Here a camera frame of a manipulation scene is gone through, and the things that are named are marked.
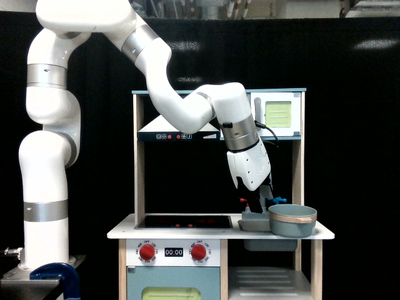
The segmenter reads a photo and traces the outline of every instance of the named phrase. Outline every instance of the blue clamp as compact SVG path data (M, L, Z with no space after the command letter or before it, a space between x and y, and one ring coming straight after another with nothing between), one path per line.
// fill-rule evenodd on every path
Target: blue clamp
M64 300L81 300L79 276L74 267L64 262L54 262L38 267L29 275L30 280L59 278L62 280Z
M275 203L275 204L279 204L279 202L281 201L282 203L286 203L286 198L281 198L281 197L277 197L277 198L271 198L271 199L269 199L268 198L268 200L269 201L272 201L273 203Z

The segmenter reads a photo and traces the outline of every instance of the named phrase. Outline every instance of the digital timer display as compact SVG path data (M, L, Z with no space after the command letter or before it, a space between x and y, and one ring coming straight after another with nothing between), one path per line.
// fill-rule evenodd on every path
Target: digital timer display
M166 258L182 258L183 248L165 248Z

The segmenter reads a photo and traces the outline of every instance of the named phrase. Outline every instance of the white countertop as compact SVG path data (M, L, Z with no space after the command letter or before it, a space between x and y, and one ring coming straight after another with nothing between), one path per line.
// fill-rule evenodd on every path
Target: white countertop
M177 215L177 214L147 214L150 215ZM114 229L107 233L109 239L288 239L277 236L272 232L243 231L238 224L241 214L196 214L204 216L230 216L232 228L227 229L135 229L135 215L130 214ZM304 239L334 239L335 235L328 228L316 221L315 234Z

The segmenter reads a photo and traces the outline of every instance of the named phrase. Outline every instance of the burner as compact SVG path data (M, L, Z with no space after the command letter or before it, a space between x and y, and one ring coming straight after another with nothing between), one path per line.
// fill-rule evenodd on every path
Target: burner
M137 229L226 229L229 216L146 216Z

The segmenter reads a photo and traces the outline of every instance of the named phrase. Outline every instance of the oven door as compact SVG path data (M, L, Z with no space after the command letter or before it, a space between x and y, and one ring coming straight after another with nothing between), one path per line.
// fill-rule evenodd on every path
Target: oven door
M219 267L129 267L128 300L219 300Z

